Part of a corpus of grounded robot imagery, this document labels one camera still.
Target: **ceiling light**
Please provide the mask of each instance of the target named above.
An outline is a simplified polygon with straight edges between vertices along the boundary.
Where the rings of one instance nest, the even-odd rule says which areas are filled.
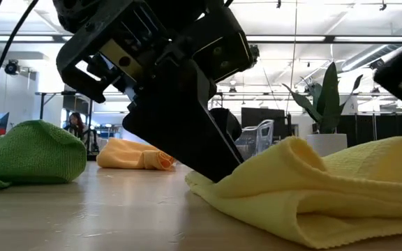
[[[94,114],[120,114],[121,112],[93,112]]]
[[[200,20],[201,18],[203,18],[205,16],[204,13],[201,13],[201,15],[199,16],[199,18],[197,20]]]
[[[0,36],[0,42],[6,42],[9,36]],[[54,42],[51,36],[16,36],[13,41],[26,41],[26,42]]]
[[[229,96],[233,96],[233,95],[258,96],[258,95],[264,95],[264,94],[265,93],[258,93],[258,92],[236,92],[236,90],[235,91],[229,91],[228,93],[223,93],[223,95],[225,95],[225,96],[226,95],[229,95]]]
[[[125,94],[121,92],[104,92],[104,96],[124,96]]]
[[[336,42],[402,42],[402,36],[337,36]]]
[[[368,57],[370,57],[371,55],[375,54],[376,52],[379,52],[380,50],[386,48],[387,45],[383,45],[383,46],[379,46],[378,48],[376,48],[375,50],[365,54],[364,56],[361,56],[360,58],[358,58],[355,62],[342,67],[343,71],[349,71],[352,70],[353,67],[355,67],[357,64],[361,63],[363,60],[367,59]]]
[[[318,42],[323,41],[325,39],[324,36],[247,36],[246,39],[250,43],[257,42],[294,42],[302,41],[302,42]]]

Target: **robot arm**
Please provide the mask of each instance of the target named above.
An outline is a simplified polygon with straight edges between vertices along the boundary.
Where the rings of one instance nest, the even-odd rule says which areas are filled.
[[[75,33],[57,57],[67,85],[104,102],[112,84],[131,101],[125,129],[215,182],[243,161],[234,145],[241,130],[236,118],[207,109],[217,82],[255,62],[222,0],[54,4],[65,29]],[[77,69],[80,61],[100,80]]]

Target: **desk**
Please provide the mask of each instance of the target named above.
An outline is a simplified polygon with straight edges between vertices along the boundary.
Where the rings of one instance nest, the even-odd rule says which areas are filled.
[[[220,213],[176,172],[99,169],[0,191],[0,250],[309,250]],[[402,236],[335,250],[402,250]]]

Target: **yellow microfiber cloth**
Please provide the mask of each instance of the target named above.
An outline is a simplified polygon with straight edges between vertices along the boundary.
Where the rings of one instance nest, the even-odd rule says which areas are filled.
[[[173,157],[154,146],[116,138],[110,138],[97,155],[97,164],[104,168],[172,171],[173,162]]]
[[[310,248],[402,234],[402,137],[320,158],[289,137],[214,184],[191,190],[218,210]]]

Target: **green microfiber cloth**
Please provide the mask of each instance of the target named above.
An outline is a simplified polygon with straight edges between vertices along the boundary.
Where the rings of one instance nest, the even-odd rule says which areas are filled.
[[[0,188],[71,182],[86,162],[78,138],[44,121],[26,121],[0,137]]]

